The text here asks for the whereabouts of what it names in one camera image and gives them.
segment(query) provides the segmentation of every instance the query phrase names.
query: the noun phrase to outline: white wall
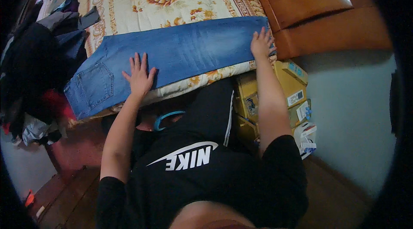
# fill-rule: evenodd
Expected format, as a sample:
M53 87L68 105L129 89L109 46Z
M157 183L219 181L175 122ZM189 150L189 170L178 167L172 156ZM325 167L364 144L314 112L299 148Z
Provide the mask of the white wall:
M19 149L13 146L11 133L1 130L1 151L10 179L21 200L31 189L37 192L57 172L44 146Z
M308 72L307 95L317 125L314 154L372 197L386 179L396 142L389 114L396 64L390 56L348 51L297 60Z

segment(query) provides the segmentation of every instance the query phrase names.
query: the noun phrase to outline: white swoosh logo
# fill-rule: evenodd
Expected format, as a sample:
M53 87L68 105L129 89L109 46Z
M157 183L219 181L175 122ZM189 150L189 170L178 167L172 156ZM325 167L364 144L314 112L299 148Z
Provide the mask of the white swoosh logo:
M186 151L188 151L188 150L195 149L195 148L198 148L198 147L204 146L204 145L211 145L211 146L212 146L212 150L215 150L215 149L218 147L218 144L215 143L215 142L212 142L212 141L197 142L197 143L194 143L194 144L192 144L192 145L188 145L188 146L186 146L186 147L183 147L183 148L181 148L181 149L178 149L178 150L176 150L176 151L173 151L172 153L170 153L170 154L168 154L168 155L165 155L164 157L161 157L160 159L158 159L158 160L156 160L156 161L153 161L152 163L148 164L147 166L149 166L149 165L151 165L151 164L154 164L154 163L156 163L156 162L162 161L162 160L166 160L166 159L168 159L168 158L172 158L174 155L178 155L178 154L180 154L180 153L182 153L182 152L186 152Z

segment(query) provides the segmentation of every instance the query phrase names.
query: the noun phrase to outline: floral bedspread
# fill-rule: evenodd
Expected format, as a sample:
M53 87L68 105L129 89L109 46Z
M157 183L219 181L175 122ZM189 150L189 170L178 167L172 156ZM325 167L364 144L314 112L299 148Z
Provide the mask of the floral bedspread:
M101 21L88 28L90 36L86 51L90 56L106 35L161 29L212 20L241 16L265 16L259 0L79 0L79 12L86 13L94 5ZM244 62L195 77L184 79L149 92L143 104L148 105L176 97L214 81L255 69L254 61ZM70 126L86 120L103 117L120 111L121 104L108 108L84 120L71 120Z

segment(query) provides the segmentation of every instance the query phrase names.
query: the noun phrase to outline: black pants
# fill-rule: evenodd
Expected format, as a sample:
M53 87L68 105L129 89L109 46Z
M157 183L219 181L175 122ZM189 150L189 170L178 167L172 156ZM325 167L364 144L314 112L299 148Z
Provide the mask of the black pants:
M230 78L219 80L200 89L186 113L173 125L160 132L135 130L132 147L133 158L144 155L154 142L175 135L189 134L204 141L228 146L232 124L233 97L234 90Z

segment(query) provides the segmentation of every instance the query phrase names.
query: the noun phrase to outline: jeans back pocket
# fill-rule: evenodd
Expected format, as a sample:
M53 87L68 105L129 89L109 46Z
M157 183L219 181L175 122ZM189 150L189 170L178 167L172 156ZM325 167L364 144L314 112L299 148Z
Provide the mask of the jeans back pocket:
M90 109L113 96L113 74L103 62L80 72L77 78Z

